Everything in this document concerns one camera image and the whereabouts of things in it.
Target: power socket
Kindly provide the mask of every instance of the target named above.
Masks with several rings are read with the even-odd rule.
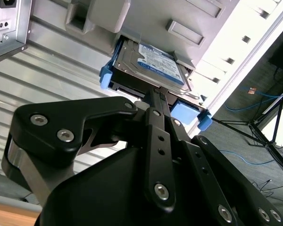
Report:
[[[17,0],[0,0],[0,8],[16,8]]]

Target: corrugated metal wall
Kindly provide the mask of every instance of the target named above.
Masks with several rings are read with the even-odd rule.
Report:
[[[0,62],[0,173],[10,122],[17,107],[120,95],[100,89],[99,70],[109,58],[66,34],[66,9],[50,1],[34,3],[29,48]],[[120,143],[78,156],[75,172],[108,157],[124,145]]]

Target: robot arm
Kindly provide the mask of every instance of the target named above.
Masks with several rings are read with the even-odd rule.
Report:
[[[15,111],[2,167],[43,206],[36,226],[283,226],[280,212],[210,141],[189,138],[165,94]],[[118,141],[127,147],[73,173],[78,154]]]

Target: floor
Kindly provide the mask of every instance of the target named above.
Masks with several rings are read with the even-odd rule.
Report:
[[[230,112],[224,107],[219,109],[214,117],[219,120],[241,120],[239,113]],[[247,127],[235,127],[251,135],[251,132]],[[213,122],[209,129],[201,134],[206,136],[219,150],[234,152],[242,156],[248,162],[262,163],[273,159],[265,148],[249,146],[247,142],[252,143],[250,139],[246,139],[242,135],[216,122]],[[262,187],[266,181],[270,179],[272,181],[269,182],[264,189],[283,186],[283,171],[276,162],[253,166],[246,164],[241,158],[234,154],[224,153],[224,155],[247,179],[249,179],[249,181],[256,182],[259,187]],[[263,195],[271,195],[268,200],[271,203],[274,203],[278,210],[283,214],[283,188],[273,190],[273,192],[272,195],[271,193],[263,193]]]

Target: blue hard drive label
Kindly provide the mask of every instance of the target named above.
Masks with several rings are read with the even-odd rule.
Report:
[[[144,59],[137,59],[137,63],[140,66],[156,74],[164,76],[165,78],[174,81],[179,85],[184,85],[176,62],[171,55],[150,45],[140,45],[139,53],[144,57]]]

